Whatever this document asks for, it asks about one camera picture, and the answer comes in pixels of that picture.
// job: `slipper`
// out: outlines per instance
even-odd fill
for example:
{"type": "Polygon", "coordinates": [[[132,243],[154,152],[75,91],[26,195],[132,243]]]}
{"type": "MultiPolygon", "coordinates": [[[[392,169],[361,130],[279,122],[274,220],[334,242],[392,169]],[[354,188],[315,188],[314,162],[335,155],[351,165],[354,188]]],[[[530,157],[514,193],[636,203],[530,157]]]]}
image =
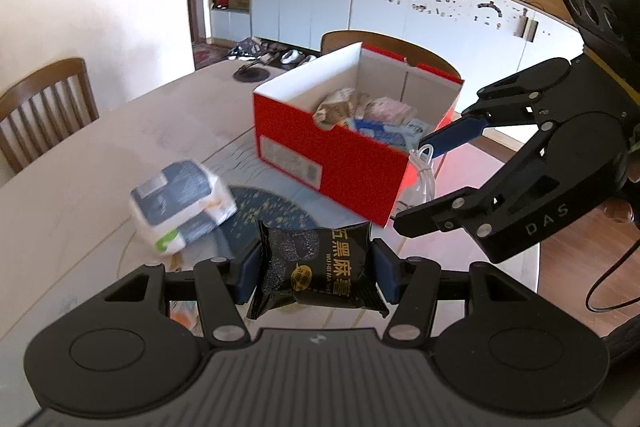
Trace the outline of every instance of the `slipper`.
{"type": "Polygon", "coordinates": [[[298,50],[289,50],[287,53],[282,55],[280,62],[282,64],[297,64],[304,60],[305,55],[300,53],[298,50]]]}
{"type": "Polygon", "coordinates": [[[311,62],[313,60],[316,60],[316,58],[318,58],[318,57],[316,57],[315,55],[307,55],[305,60],[300,62],[300,66],[302,66],[302,64],[308,64],[309,62],[311,62]]]}

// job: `white cable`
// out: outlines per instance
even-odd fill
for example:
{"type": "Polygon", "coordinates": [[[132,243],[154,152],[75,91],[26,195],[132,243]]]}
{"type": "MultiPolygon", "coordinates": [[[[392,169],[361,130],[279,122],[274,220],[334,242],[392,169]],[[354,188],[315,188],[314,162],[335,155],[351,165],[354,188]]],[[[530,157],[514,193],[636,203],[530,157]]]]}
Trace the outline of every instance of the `white cable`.
{"type": "Polygon", "coordinates": [[[436,180],[433,175],[432,157],[433,147],[429,144],[418,150],[411,149],[409,151],[409,161],[418,172],[418,181],[412,187],[404,188],[400,192],[400,197],[391,213],[392,217],[396,217],[396,214],[402,210],[433,200],[436,192],[436,180]]]}

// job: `wooden table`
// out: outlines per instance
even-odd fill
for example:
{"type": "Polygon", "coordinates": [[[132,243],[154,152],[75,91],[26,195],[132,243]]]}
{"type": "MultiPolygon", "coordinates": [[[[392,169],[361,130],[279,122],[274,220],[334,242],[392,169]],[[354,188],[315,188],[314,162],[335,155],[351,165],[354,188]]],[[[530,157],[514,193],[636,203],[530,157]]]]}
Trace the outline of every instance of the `wooden table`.
{"type": "MultiPolygon", "coordinates": [[[[227,184],[271,190],[301,205],[324,227],[363,218],[269,168],[255,155],[252,90],[232,79],[228,61],[196,71],[127,103],[69,137],[0,188],[0,425],[14,427],[37,409],[22,371],[33,336],[70,309],[151,259],[129,219],[129,191],[159,169],[194,158],[227,184]]],[[[272,76],[282,71],[271,69],[272,76]]],[[[479,185],[501,165],[470,145],[449,153],[436,182],[442,194],[479,185]]],[[[402,257],[422,255],[446,269],[486,260],[462,230],[404,240],[374,227],[402,257]]],[[[532,289],[539,248],[500,267],[532,289]]],[[[245,307],[239,307],[243,314],[245,307]]],[[[462,317],[462,303],[438,307],[434,334],[462,317]]],[[[248,322],[261,326],[375,327],[388,318],[360,310],[292,305],[248,322]]]]}

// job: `red box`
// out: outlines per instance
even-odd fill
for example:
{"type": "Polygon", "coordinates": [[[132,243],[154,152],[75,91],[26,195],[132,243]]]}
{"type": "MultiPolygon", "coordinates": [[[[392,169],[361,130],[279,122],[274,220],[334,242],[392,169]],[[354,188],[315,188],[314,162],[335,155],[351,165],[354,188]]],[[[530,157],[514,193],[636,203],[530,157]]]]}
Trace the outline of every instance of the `red box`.
{"type": "Polygon", "coordinates": [[[409,103],[417,118],[442,126],[450,121],[462,80],[424,64],[411,67],[400,55],[357,43],[254,90],[260,158],[384,226],[401,186],[415,180],[415,170],[405,153],[341,126],[322,130],[315,124],[319,103],[342,87],[409,103]]]}

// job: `wooden chair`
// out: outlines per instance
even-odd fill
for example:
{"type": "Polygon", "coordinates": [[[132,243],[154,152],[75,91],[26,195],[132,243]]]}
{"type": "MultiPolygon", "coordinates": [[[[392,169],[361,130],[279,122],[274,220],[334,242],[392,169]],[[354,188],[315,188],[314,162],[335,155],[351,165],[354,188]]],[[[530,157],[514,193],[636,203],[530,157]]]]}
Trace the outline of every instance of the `wooden chair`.
{"type": "Polygon", "coordinates": [[[20,172],[97,118],[84,60],[59,60],[31,73],[0,98],[0,150],[20,172]]]}
{"type": "Polygon", "coordinates": [[[339,30],[335,32],[325,33],[322,36],[320,49],[322,55],[339,50],[353,44],[355,42],[364,42],[370,46],[381,48],[388,52],[397,53],[406,58],[411,66],[418,64],[426,64],[440,71],[450,73],[460,78],[460,74],[451,64],[444,58],[438,57],[435,53],[431,53],[420,46],[411,44],[410,42],[382,35],[380,33],[364,32],[359,30],[339,30]]]}

